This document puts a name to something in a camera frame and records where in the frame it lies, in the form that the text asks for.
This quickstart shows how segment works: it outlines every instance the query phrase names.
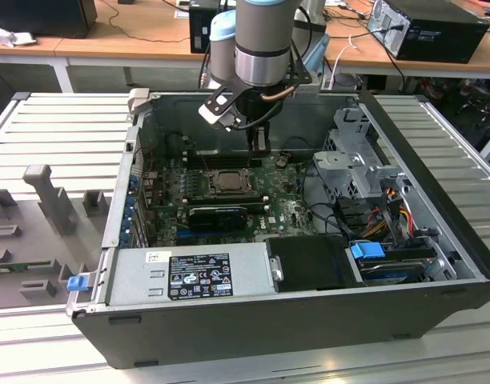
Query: side panel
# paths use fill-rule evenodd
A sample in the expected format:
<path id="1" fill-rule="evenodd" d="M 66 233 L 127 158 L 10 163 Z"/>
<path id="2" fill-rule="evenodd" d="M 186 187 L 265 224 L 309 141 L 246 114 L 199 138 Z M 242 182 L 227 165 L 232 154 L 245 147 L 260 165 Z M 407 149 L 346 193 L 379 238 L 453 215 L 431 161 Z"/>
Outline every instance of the side panel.
<path id="1" fill-rule="evenodd" d="M 486 303 L 487 292 L 490 283 L 476 283 L 453 291 L 78 314 L 73 322 L 111 366 L 126 369 L 419 338 L 450 314 Z"/>

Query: blue latch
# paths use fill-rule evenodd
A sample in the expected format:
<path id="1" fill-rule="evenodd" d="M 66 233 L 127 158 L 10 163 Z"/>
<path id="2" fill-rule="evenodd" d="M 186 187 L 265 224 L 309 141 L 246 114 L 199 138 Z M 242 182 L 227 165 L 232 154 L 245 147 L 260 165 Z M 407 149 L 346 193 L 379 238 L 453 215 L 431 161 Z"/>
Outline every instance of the blue latch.
<path id="1" fill-rule="evenodd" d="M 75 290 L 89 290 L 88 280 L 88 276 L 71 276 L 67 281 L 67 290 L 69 292 L 73 292 Z"/>
<path id="2" fill-rule="evenodd" d="M 354 258 L 385 258 L 386 254 L 379 242 L 357 242 L 350 247 Z"/>

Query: computer case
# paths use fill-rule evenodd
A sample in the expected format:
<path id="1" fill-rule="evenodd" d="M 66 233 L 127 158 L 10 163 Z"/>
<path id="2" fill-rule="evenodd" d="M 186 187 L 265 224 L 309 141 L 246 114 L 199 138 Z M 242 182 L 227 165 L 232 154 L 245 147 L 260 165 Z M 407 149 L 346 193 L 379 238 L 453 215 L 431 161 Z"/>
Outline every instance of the computer case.
<path id="1" fill-rule="evenodd" d="M 221 1 L 222 10 L 233 10 L 236 2 L 227 1 L 227 8 Z M 190 52 L 192 54 L 203 54 L 210 43 L 211 20 L 216 16 L 219 0 L 191 0 L 189 6 L 190 14 Z"/>
<path id="2" fill-rule="evenodd" d="M 376 0 L 370 31 L 398 60 L 467 63 L 489 24 L 443 0 Z"/>
<path id="3" fill-rule="evenodd" d="M 0 28 L 13 32 L 85 38 L 97 16 L 94 0 L 0 1 Z"/>

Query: power cable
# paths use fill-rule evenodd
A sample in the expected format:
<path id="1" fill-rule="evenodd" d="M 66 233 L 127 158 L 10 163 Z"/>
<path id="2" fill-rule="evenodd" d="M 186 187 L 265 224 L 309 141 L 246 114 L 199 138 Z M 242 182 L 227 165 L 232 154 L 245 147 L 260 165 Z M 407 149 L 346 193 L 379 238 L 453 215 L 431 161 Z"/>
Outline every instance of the power cable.
<path id="1" fill-rule="evenodd" d="M 171 2 L 168 2 L 167 0 L 162 0 L 165 4 L 168 6 L 171 6 L 172 8 L 175 8 L 176 10 L 180 10 L 182 12 L 188 12 L 187 8 L 181 8 L 180 6 L 176 6 L 175 4 L 172 4 Z"/>
<path id="2" fill-rule="evenodd" d="M 304 57 L 306 55 L 306 53 L 309 51 L 309 48 L 311 47 L 312 24 L 311 24 L 311 18 L 309 17 L 309 13 L 302 6 L 299 6 L 299 10 L 306 17 L 308 28 L 309 28 L 309 40 L 307 41 L 306 49 L 303 51 L 303 54 L 302 54 L 302 57 Z"/>
<path id="3" fill-rule="evenodd" d="M 115 12 L 115 14 L 113 16 L 110 16 L 110 18 L 108 19 L 108 23 L 110 24 L 110 26 L 112 28 L 120 31 L 122 34 L 126 35 L 128 38 L 132 38 L 134 40 L 140 40 L 142 42 L 184 42 L 185 40 L 190 39 L 190 37 L 187 37 L 187 38 L 182 38 L 180 40 L 159 40 L 159 39 L 158 40 L 152 40 L 149 38 L 137 38 L 136 36 L 131 36 L 121 26 L 116 26 L 113 23 L 114 18 L 117 18 L 120 15 L 120 11 L 117 8 L 115 8 L 114 6 L 108 4 L 105 0 L 101 0 L 101 1 L 104 2 L 107 6 L 109 6 Z"/>

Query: red wire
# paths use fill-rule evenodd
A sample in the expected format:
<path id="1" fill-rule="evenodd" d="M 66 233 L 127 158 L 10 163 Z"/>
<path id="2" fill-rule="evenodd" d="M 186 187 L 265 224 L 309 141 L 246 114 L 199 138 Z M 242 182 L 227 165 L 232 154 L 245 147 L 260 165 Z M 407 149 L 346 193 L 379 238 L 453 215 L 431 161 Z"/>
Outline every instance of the red wire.
<path id="1" fill-rule="evenodd" d="M 151 164 L 149 165 L 149 170 L 147 171 L 147 177 L 149 177 L 149 173 L 152 171 L 152 166 L 155 163 L 155 156 L 152 154 L 152 151 L 149 154 L 151 155 Z"/>
<path id="2" fill-rule="evenodd" d="M 367 228 L 370 229 L 370 226 L 372 224 L 372 217 L 373 217 L 373 214 L 376 213 L 376 212 L 380 212 L 380 209 L 379 208 L 375 208 L 370 214 L 369 216 L 367 217 Z"/>

